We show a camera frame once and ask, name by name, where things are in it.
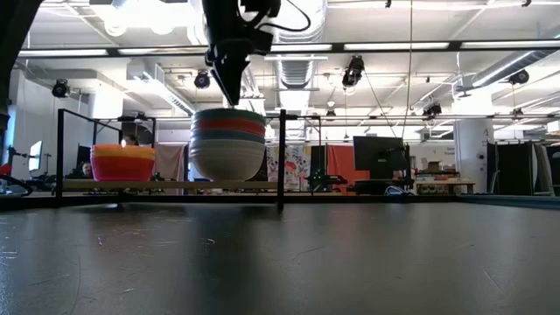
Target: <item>poster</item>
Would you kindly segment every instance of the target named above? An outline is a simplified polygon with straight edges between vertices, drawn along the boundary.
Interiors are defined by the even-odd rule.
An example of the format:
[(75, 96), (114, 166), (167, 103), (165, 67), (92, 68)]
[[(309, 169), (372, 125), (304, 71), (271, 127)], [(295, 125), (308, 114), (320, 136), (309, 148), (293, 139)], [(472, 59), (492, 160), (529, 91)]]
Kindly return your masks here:
[[(267, 147), (266, 164), (269, 182), (278, 181), (278, 146)], [(312, 148), (309, 146), (286, 146), (284, 164), (284, 189), (292, 191), (307, 191), (307, 179), (312, 166)]]

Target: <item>green bowl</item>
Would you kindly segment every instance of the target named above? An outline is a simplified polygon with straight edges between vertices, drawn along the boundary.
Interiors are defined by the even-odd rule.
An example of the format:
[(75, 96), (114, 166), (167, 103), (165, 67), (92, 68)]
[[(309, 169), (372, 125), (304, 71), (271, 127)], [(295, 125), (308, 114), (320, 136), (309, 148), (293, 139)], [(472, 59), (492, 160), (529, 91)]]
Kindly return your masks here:
[(211, 119), (222, 119), (222, 118), (237, 118), (249, 120), (251, 122), (260, 123), (261, 125), (266, 124), (266, 120), (260, 114), (251, 112), (243, 109), (231, 109), (231, 108), (213, 108), (198, 111), (192, 117), (192, 123), (196, 123), (200, 120), (211, 120)]

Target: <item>red bowl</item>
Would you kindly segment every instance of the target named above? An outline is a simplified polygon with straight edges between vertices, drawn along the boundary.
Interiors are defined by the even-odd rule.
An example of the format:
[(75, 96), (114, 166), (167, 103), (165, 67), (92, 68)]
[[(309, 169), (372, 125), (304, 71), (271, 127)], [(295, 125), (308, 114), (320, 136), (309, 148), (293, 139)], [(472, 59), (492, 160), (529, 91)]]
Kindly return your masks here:
[(250, 132), (258, 136), (264, 136), (265, 128), (257, 122), (251, 122), (244, 119), (226, 118), (215, 120), (197, 121), (192, 128), (195, 130), (239, 130)]
[(143, 157), (91, 157), (97, 181), (149, 181), (154, 164), (153, 159)]

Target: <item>bowl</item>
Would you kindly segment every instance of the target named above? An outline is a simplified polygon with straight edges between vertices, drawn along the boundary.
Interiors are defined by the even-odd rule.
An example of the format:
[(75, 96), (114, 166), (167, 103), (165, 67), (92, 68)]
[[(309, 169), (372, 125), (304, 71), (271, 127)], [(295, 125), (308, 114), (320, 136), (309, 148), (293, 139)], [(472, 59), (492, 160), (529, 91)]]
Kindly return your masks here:
[(192, 118), (189, 157), (207, 179), (251, 179), (263, 163), (265, 123), (264, 117), (247, 110), (197, 112)]
[(155, 160), (154, 149), (134, 145), (100, 144), (91, 150), (96, 181), (149, 181)]
[(204, 140), (244, 140), (264, 144), (264, 136), (234, 130), (195, 130), (191, 132), (191, 142)]
[(189, 150), (214, 148), (234, 148), (243, 151), (264, 151), (266, 147), (263, 143), (244, 140), (198, 140), (191, 142), (189, 145)]
[(264, 144), (260, 143), (250, 143), (257, 144), (254, 147), (249, 146), (207, 146), (204, 143), (202, 145), (197, 145), (197, 143), (189, 148), (189, 153), (192, 157), (196, 155), (228, 155), (228, 154), (247, 154), (247, 155), (262, 155), (266, 147)]
[(211, 180), (243, 181), (261, 169), (264, 151), (259, 154), (195, 155), (192, 163), (200, 175)]
[(249, 132), (258, 136), (264, 136), (265, 133), (264, 125), (245, 119), (235, 118), (198, 121), (192, 125), (191, 131), (198, 130), (236, 130)]
[(231, 108), (213, 108), (207, 110), (201, 110), (194, 114), (192, 117), (192, 123), (196, 124), (200, 121), (205, 120), (216, 120), (216, 119), (244, 119), (251, 122), (255, 122), (264, 126), (266, 124), (265, 118), (255, 112), (241, 109), (231, 109)]

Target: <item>person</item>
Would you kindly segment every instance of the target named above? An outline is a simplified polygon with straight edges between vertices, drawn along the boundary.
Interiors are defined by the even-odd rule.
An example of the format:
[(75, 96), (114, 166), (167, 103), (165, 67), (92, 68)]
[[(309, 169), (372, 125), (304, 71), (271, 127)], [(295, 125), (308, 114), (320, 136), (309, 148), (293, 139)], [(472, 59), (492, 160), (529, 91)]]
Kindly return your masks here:
[(138, 139), (134, 135), (125, 135), (122, 137), (122, 140), (126, 143), (126, 145), (140, 145)]
[(91, 163), (89, 162), (84, 162), (84, 164), (81, 165), (81, 172), (85, 179), (92, 179), (94, 177), (91, 170)]

